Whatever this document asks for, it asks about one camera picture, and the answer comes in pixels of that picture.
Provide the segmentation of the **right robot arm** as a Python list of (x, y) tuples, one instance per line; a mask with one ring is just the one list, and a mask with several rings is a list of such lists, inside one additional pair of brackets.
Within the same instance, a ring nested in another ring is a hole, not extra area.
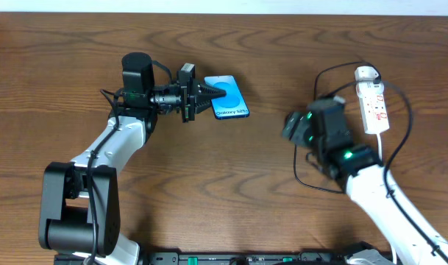
[(310, 149), (312, 165), (375, 223), (403, 264), (448, 264), (448, 241), (406, 197), (380, 156), (355, 143), (336, 98), (318, 99), (285, 118), (282, 136)]

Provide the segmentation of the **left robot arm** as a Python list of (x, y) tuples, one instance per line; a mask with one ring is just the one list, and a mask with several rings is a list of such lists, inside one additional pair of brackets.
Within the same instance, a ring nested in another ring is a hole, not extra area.
[(143, 52), (123, 56), (123, 86), (102, 90), (111, 106), (107, 126), (80, 155), (52, 162), (43, 173), (38, 242), (77, 264), (144, 264), (136, 241), (121, 233), (118, 176), (144, 147), (160, 115), (193, 121), (222, 89), (195, 78), (186, 63), (175, 74)]

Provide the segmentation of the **blue Galaxy smartphone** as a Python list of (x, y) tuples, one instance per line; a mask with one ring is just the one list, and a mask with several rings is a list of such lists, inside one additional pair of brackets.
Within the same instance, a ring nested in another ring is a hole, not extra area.
[(218, 120), (249, 117), (250, 111), (232, 75), (205, 77), (205, 83), (226, 92), (226, 96), (212, 99), (214, 116)]

